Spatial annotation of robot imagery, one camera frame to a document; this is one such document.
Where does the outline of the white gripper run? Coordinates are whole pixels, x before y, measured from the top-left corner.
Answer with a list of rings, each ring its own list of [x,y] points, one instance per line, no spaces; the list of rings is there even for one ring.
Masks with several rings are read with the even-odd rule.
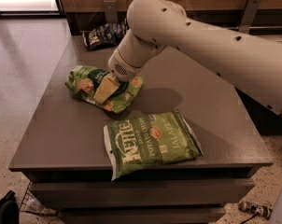
[[[106,75],[102,79],[93,99],[102,104],[119,88],[119,80],[130,81],[138,74],[141,66],[142,63],[132,52],[116,48],[108,60],[108,71],[113,75]]]

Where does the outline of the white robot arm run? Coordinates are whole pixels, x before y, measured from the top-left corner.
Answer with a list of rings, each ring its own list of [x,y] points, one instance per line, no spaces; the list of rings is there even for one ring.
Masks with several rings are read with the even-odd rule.
[[[126,18],[129,30],[107,65],[119,80],[172,47],[282,118],[281,43],[194,21],[167,0],[133,0]]]

